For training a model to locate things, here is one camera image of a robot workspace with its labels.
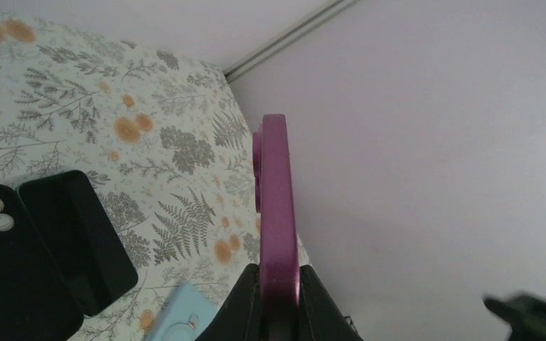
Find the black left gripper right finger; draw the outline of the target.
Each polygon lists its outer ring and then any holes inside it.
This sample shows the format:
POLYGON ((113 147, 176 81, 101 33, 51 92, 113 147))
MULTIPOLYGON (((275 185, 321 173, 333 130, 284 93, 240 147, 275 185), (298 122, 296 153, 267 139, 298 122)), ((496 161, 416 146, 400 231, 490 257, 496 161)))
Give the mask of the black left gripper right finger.
POLYGON ((361 341, 345 319, 314 268, 300 268, 298 340, 361 341))

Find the magenta smartphone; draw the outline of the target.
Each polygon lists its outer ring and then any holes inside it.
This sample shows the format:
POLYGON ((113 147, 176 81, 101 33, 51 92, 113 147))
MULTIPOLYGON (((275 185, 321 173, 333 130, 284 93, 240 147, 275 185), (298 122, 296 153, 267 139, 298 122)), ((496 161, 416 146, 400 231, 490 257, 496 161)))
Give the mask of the magenta smartphone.
POLYGON ((299 256, 287 122, 266 114, 253 133, 255 207, 260 215, 259 282, 263 313, 290 315, 299 307, 299 256))

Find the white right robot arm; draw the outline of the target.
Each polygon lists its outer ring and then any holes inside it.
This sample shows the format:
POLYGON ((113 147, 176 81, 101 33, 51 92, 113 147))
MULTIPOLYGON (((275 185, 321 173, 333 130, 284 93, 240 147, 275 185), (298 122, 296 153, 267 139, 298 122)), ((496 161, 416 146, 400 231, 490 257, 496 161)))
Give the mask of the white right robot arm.
POLYGON ((510 326, 507 341, 546 340, 546 301, 528 294, 509 298, 486 296, 486 309, 510 326))

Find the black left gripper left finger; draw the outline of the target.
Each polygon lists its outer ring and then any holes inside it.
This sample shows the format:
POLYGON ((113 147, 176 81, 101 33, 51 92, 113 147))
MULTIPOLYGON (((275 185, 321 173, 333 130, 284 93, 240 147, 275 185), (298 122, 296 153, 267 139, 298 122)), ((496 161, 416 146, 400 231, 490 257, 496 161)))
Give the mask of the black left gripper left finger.
POLYGON ((261 323, 259 266, 248 264, 196 341, 259 341, 261 323))

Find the dark teal smartphone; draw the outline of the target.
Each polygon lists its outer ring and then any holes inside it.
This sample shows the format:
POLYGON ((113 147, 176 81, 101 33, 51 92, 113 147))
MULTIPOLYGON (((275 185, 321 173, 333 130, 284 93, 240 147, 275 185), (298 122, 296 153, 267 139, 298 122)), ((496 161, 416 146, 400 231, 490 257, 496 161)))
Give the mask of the dark teal smartphone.
POLYGON ((137 271, 82 171, 31 180, 17 193, 83 315, 100 314, 135 287, 137 271))

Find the black phone case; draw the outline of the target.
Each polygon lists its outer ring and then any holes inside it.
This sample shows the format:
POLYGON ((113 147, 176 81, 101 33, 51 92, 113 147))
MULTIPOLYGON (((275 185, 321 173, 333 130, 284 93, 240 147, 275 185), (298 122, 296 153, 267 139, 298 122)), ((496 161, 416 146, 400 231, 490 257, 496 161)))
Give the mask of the black phone case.
POLYGON ((0 340, 68 340, 82 321, 18 195, 0 185, 0 340))

